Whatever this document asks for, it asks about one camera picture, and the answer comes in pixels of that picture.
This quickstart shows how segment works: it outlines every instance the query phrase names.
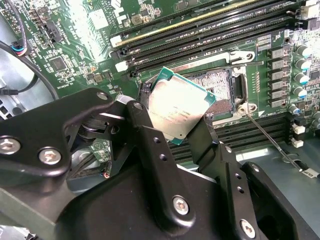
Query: label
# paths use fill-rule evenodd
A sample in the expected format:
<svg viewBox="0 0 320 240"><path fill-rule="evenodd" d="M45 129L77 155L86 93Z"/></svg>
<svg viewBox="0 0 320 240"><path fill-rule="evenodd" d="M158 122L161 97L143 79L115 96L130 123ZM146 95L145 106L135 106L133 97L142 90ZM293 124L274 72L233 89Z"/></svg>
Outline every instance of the label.
<svg viewBox="0 0 320 240"><path fill-rule="evenodd" d="M97 29L97 30L103 29L103 28L109 26L109 23L106 19L105 13L102 9L90 12L89 17L90 17L91 21L93 22L95 29Z"/></svg>
<svg viewBox="0 0 320 240"><path fill-rule="evenodd" d="M316 178L319 175L318 172L316 172L315 170L313 170L311 168L308 168L307 170L303 171L302 173L311 179Z"/></svg>

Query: metal screw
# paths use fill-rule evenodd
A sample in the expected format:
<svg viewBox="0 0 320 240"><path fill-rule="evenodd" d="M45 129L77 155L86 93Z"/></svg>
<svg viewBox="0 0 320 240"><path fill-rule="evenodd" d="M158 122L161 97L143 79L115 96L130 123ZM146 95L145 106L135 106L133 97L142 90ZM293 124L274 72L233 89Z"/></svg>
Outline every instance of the metal screw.
<svg viewBox="0 0 320 240"><path fill-rule="evenodd" d="M97 92L96 95L102 100L108 100L108 97L102 92Z"/></svg>
<svg viewBox="0 0 320 240"><path fill-rule="evenodd" d="M173 199L174 209L181 215L186 215L189 212L188 203L181 197L176 196Z"/></svg>
<svg viewBox="0 0 320 240"><path fill-rule="evenodd" d="M61 160L61 154L53 148L46 148L39 153L39 159L44 164L54 165Z"/></svg>
<svg viewBox="0 0 320 240"><path fill-rule="evenodd" d="M226 151L227 151L228 153L232 153L232 150L231 150L231 148L230 148L230 147L225 146L224 148L226 149Z"/></svg>
<svg viewBox="0 0 320 240"><path fill-rule="evenodd" d="M256 165L252 164L252 168L253 168L256 172L259 172L259 168L258 168Z"/></svg>
<svg viewBox="0 0 320 240"><path fill-rule="evenodd" d="M20 147L20 142L13 138L0 139L0 154L14 154L19 151Z"/></svg>
<svg viewBox="0 0 320 240"><path fill-rule="evenodd" d="M138 103L138 102L135 102L134 104L133 104L133 106L135 106L137 109L139 109L139 110L142 110L143 109L143 106L140 104L140 103Z"/></svg>
<svg viewBox="0 0 320 240"><path fill-rule="evenodd" d="M247 221L242 219L240 221L240 225L244 233L251 239L254 239L256 237L255 229L251 226L251 224Z"/></svg>

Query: black cable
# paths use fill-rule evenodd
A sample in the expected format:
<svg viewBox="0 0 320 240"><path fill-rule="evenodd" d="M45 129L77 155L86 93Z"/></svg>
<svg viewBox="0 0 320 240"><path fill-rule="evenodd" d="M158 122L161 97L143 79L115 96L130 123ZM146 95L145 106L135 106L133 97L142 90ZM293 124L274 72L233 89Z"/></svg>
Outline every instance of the black cable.
<svg viewBox="0 0 320 240"><path fill-rule="evenodd" d="M39 69L31 62L29 61L25 56L18 57L15 52L9 47L7 44L5 44L3 41L0 41L0 49L6 51L7 53L11 54L12 56L19 59L22 63L24 63L34 74L43 82L43 84L46 86L48 91L51 93L51 96L54 100L59 99L59 95L55 89L55 87L50 83L50 81L42 74L42 72L39 71Z"/></svg>
<svg viewBox="0 0 320 240"><path fill-rule="evenodd" d="M20 13L11 0L5 0L5 2L10 6L11 10L14 12L14 15L19 23L20 31L22 34L23 48L26 49L28 47L27 36L26 36L25 27L24 27L24 22L21 19Z"/></svg>

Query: chip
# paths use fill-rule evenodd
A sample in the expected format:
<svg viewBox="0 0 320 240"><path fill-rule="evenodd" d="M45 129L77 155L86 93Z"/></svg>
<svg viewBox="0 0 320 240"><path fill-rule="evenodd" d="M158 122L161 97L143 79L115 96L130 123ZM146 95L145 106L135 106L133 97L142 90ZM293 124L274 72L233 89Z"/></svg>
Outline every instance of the chip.
<svg viewBox="0 0 320 240"><path fill-rule="evenodd" d="M149 15L148 9L143 9L143 10L141 10L140 12L141 12L141 15L142 15L143 17Z"/></svg>
<svg viewBox="0 0 320 240"><path fill-rule="evenodd" d="M62 59L62 57L56 57L54 59L50 60L50 65L53 67L53 69L55 71L61 71L67 68L64 60Z"/></svg>
<svg viewBox="0 0 320 240"><path fill-rule="evenodd" d="M319 78L319 71L311 72L311 79L318 79Z"/></svg>
<svg viewBox="0 0 320 240"><path fill-rule="evenodd" d="M198 3L199 3L199 0L188 0L189 6L194 6L194 5L197 5Z"/></svg>
<svg viewBox="0 0 320 240"><path fill-rule="evenodd" d="M103 78L102 78L101 74L95 75L95 76L93 77L93 79L94 79L94 81L95 81L96 83L101 83L101 82L103 81Z"/></svg>
<svg viewBox="0 0 320 240"><path fill-rule="evenodd" d="M175 5L175 9L177 10L185 9L186 7L187 7L187 3L185 1L177 3Z"/></svg>
<svg viewBox="0 0 320 240"><path fill-rule="evenodd" d="M131 17L131 22L133 25L139 25L139 24L142 24L143 21L142 21L142 17L140 14L137 14L137 15L133 15Z"/></svg>

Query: black ram slot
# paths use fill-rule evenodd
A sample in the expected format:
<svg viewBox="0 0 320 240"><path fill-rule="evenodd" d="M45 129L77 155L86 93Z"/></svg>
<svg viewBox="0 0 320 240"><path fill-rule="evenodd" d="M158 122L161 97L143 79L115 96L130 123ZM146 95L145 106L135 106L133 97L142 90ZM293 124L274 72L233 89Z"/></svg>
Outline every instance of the black ram slot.
<svg viewBox="0 0 320 240"><path fill-rule="evenodd" d="M181 61L186 61L193 58L201 58L203 56L207 57L209 55L215 55L221 51L228 50L234 47L235 45L240 45L242 43L256 40L259 37L284 31L286 29L286 25L287 24L285 22L282 22L275 26L262 28L254 32L248 32L246 34L242 34L241 36L235 36L225 40L214 42L213 44L207 44L201 47L192 48L184 52L175 52L164 58L156 59L150 62L146 62L145 64L138 65L134 68L134 70L130 71L129 73L130 76L136 76L139 72L142 73L144 71L152 70L157 67L162 67L164 65L170 66L173 64L177 64Z"/></svg>
<svg viewBox="0 0 320 240"><path fill-rule="evenodd" d="M172 19L177 18L177 17L185 16L187 14L195 13L194 10L199 10L199 9L207 8L207 7L210 7L210 6L213 7L216 4L222 4L222 3L225 3L225 2L226 2L226 0L214 0L214 1L206 2L206 3L203 3L201 5L196 5L194 7L190 7L188 9L185 9L185 10L182 10L182 11L179 11L179 12L175 12L173 14L170 14L170 15L167 15L167 16L164 16L164 17L157 18L157 19L155 19L153 21L150 21L150 22L138 25L138 26L134 26L134 27L131 27L129 29L125 29L123 31L117 32L115 34L112 34L111 36L114 37L114 36L117 36L117 35L121 35L122 37L124 37L124 36L126 36L128 34L135 33L135 32L137 32L137 31L139 31L141 29L145 29L147 27L154 26L156 24L169 21L169 20L172 20ZM226 3L226 4L224 4L224 7L226 7L226 6L230 5L230 4L233 4L234 2L236 2L236 1L233 0L230 3Z"/></svg>
<svg viewBox="0 0 320 240"><path fill-rule="evenodd" d="M219 27L218 29L213 29L202 34L192 36L188 39L183 39L178 42L172 42L165 44L164 46L142 51L134 55L134 60L136 62L150 61L151 57L157 58L158 56L158 58L161 58L161 56L159 55L165 55L168 51L187 51L188 49L194 47L199 47L208 43L221 41L223 39L237 36L246 32L251 32L257 29L265 28L266 26L283 22L289 18L291 17L287 16L283 12L282 14L269 13L267 15L254 17L246 21L233 24L231 26Z"/></svg>
<svg viewBox="0 0 320 240"><path fill-rule="evenodd" d="M186 38L186 36L193 36L196 32L205 32L208 30L212 30L216 27L226 26L230 24L234 24L240 21L243 21L248 18L254 18L260 16L262 14L269 13L273 11L276 6L282 5L286 3L286 0L283 1L274 1L276 3L270 3L270 0L264 0L258 2L256 4L252 4L249 6L241 7L237 10L233 10L227 13L222 13L216 16L212 16L201 21L190 23L189 25L180 26L165 32L161 32L156 35L152 35L143 39L139 39L132 43L129 43L126 48L122 48L119 51L122 54L134 54L140 51L143 47L148 47L150 44L156 44L157 42L172 42L174 40L180 40Z"/></svg>

